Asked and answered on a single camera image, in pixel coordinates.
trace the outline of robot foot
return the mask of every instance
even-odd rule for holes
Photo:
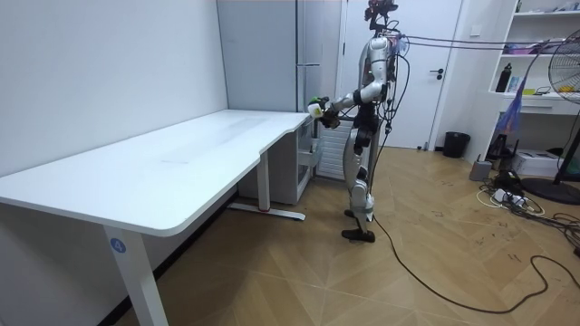
[[[354,213],[350,209],[344,209],[344,214],[350,218],[354,218]]]
[[[352,241],[363,241],[371,244],[374,243],[374,233],[372,231],[364,233],[360,228],[358,228],[356,230],[344,230],[342,235],[344,238]]]

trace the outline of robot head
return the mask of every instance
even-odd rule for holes
[[[376,18],[377,14],[387,17],[389,12],[395,11],[399,8],[394,3],[394,0],[369,0],[369,7],[364,11],[364,21]]]

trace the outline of fan stand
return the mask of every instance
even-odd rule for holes
[[[530,194],[538,197],[551,200],[560,204],[577,205],[580,206],[580,189],[562,183],[562,178],[566,177],[566,171],[578,145],[580,144],[580,130],[576,133],[576,137],[570,150],[565,156],[564,163],[558,170],[554,180],[543,179],[538,177],[530,177],[522,179],[522,186]]]

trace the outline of desk foot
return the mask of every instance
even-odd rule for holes
[[[228,206],[228,208],[243,210],[243,211],[252,212],[252,213],[260,213],[260,214],[268,214],[268,215],[273,215],[273,216],[287,217],[287,218],[292,218],[292,219],[298,220],[298,221],[304,221],[306,219],[306,215],[300,214],[300,213],[288,212],[288,211],[284,211],[284,210],[280,210],[280,209],[272,209],[272,208],[270,208],[267,211],[263,211],[263,210],[260,210],[257,206],[238,204],[238,203],[232,203]]]

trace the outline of bottle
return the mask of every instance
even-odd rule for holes
[[[509,77],[511,77],[511,63],[508,63],[506,68],[499,76],[498,86],[496,92],[505,92],[508,87]]]

